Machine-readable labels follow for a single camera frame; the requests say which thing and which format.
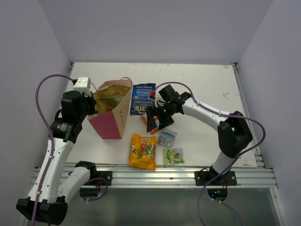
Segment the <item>pink and cream paper bag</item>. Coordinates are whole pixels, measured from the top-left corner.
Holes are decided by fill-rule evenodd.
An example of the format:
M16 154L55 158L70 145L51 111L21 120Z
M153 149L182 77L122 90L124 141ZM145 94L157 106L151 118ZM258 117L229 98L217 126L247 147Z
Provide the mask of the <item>pink and cream paper bag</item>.
M129 113L132 90L130 96L114 110L104 114L96 113L88 117L88 121L102 139L122 139Z

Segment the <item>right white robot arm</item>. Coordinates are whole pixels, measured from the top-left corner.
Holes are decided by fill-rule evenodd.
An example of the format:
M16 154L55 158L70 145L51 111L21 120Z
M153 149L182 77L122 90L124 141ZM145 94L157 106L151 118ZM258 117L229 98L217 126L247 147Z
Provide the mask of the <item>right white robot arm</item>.
M147 131L173 124L172 116L176 113L191 116L213 128L218 134L220 153L205 179L220 185L226 180L230 164L253 140L244 115L239 111L229 113L212 108L198 101L191 90L179 94L171 85L161 89L159 95L163 104L146 108Z

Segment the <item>small silver blue packet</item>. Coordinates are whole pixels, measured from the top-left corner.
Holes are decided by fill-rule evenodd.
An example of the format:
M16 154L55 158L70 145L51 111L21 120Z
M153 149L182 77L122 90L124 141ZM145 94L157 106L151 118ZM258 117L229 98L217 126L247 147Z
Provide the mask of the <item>small silver blue packet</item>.
M177 135L178 133L170 129L162 129L158 135L157 143L165 148L170 148L174 144Z

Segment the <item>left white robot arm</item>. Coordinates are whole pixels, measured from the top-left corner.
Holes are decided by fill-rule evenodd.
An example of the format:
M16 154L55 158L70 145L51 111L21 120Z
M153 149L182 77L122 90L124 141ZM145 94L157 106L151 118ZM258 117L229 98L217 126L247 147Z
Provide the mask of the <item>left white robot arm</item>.
M16 204L16 209L28 220L60 225L67 214L67 199L84 183L92 185L97 181L95 164L80 161L75 173L65 181L66 186L59 183L84 119L96 113L95 104L92 92L73 90L63 94L62 108L50 125L48 148L36 182L27 197Z

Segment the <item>large tan chips bag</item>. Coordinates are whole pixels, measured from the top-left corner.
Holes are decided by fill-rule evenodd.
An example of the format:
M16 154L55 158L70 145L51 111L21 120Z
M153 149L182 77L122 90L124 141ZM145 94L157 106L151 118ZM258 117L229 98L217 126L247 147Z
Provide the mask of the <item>large tan chips bag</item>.
M111 80L104 82L93 94L98 114L114 110L130 96L132 81L130 79Z

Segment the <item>blue Kettle chips bag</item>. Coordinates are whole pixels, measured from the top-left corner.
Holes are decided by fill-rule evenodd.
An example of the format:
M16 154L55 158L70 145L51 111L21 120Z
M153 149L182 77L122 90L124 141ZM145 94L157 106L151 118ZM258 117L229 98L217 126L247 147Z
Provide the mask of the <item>blue Kettle chips bag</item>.
M155 83L142 83L133 86L130 107L131 115L144 114L147 107L155 106L155 100L150 98L151 92L155 87Z

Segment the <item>orange snack packet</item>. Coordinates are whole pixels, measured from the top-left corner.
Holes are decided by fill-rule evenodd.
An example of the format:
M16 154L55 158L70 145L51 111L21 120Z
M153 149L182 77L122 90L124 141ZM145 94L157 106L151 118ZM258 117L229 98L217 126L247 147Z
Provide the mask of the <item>orange snack packet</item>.
M164 117L159 114L153 114L151 117L147 113L141 114L140 117L146 125L146 131L154 134L155 132L162 130L174 123L172 117Z

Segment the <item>small green snack packet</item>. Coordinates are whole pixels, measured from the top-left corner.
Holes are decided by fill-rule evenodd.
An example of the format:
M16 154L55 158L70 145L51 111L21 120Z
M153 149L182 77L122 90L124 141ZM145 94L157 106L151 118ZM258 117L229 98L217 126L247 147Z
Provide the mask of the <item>small green snack packet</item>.
M164 148L163 149L163 164L165 166L172 166L177 164L184 164L182 148Z

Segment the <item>yellow gummy candy bag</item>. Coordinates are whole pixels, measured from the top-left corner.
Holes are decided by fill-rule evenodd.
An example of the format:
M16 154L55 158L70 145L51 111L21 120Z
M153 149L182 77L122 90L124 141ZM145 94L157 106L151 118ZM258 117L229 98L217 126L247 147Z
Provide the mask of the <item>yellow gummy candy bag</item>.
M129 167L155 170L156 144L156 137L143 137L134 133L129 151Z

